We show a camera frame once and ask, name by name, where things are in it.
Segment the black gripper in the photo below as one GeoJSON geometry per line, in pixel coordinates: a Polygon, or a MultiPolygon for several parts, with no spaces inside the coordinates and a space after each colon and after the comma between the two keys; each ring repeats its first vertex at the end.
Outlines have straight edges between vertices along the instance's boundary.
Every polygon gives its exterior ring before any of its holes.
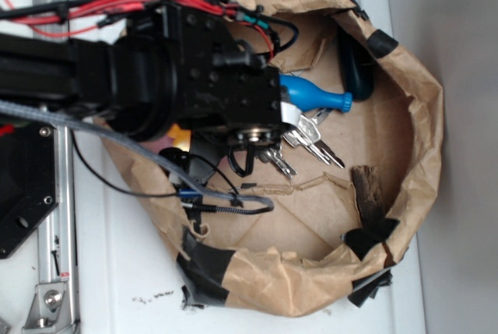
{"type": "Polygon", "coordinates": [[[159,8],[168,50],[167,113],[155,137],[173,124],[229,146],[268,146],[282,133],[279,72],[236,40],[225,19],[168,4],[159,8]]]}

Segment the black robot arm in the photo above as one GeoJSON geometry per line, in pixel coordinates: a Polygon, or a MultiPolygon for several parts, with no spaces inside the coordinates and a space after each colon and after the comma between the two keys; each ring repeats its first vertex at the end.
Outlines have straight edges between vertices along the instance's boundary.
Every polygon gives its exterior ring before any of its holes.
{"type": "Polygon", "coordinates": [[[112,44],[2,35],[1,98],[97,116],[138,142],[172,125],[232,146],[284,130],[277,69],[220,18],[173,5],[134,14],[112,44]]]}

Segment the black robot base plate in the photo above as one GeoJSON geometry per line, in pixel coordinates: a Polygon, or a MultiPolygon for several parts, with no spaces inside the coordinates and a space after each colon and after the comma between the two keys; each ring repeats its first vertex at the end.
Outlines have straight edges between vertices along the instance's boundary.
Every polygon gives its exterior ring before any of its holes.
{"type": "Polygon", "coordinates": [[[58,203],[54,137],[41,123],[1,137],[1,259],[14,255],[58,203]]]}

